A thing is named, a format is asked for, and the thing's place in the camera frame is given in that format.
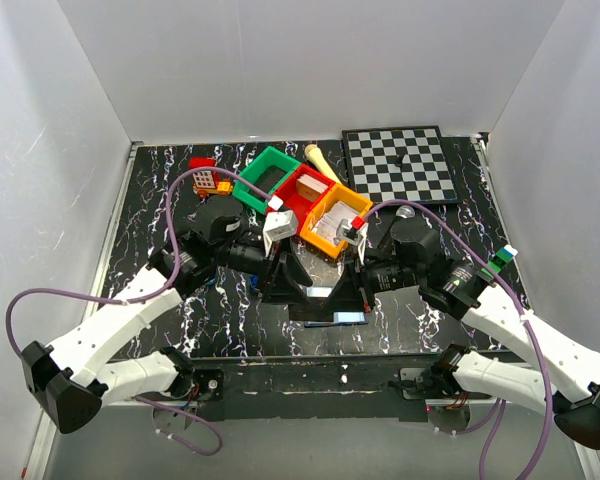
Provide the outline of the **navy blue card holder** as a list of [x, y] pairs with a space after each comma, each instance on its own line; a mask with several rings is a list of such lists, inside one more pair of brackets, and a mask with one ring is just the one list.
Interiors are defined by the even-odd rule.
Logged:
[[[309, 298], [326, 299], [333, 288], [328, 286], [313, 286], [306, 288], [306, 294]], [[327, 321], [305, 321], [305, 328], [335, 327], [335, 326], [354, 326], [367, 325], [369, 320], [363, 312], [335, 312], [330, 322]]]

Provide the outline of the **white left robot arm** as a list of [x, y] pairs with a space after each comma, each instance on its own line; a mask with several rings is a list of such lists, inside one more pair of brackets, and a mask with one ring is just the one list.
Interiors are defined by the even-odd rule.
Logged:
[[163, 313], [175, 308], [214, 278], [218, 267], [290, 281], [301, 287], [311, 279], [286, 246], [297, 230], [287, 207], [273, 210], [264, 227], [252, 231], [243, 204], [215, 196], [199, 206], [194, 219], [176, 233], [177, 244], [155, 251], [112, 300], [78, 327], [48, 345], [37, 341], [22, 351], [25, 382], [63, 434], [75, 432], [111, 403], [158, 392], [179, 400], [194, 389], [194, 365], [174, 347], [122, 362], [112, 357]]

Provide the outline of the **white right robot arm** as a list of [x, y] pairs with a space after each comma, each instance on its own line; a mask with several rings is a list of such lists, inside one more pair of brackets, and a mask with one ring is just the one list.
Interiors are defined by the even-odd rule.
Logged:
[[497, 397], [547, 415], [570, 439], [600, 450], [600, 353], [518, 305], [516, 296], [496, 281], [498, 267], [513, 259], [513, 250], [488, 268], [450, 258], [440, 248], [438, 231], [415, 217], [397, 219], [388, 232], [391, 251], [372, 257], [365, 251], [366, 230], [359, 216], [341, 219], [329, 230], [331, 241], [356, 251], [328, 298], [328, 309], [343, 310], [351, 295], [354, 309], [361, 310], [371, 307], [380, 292], [415, 287], [431, 308], [496, 338], [528, 364], [499, 363], [451, 345], [400, 388]]

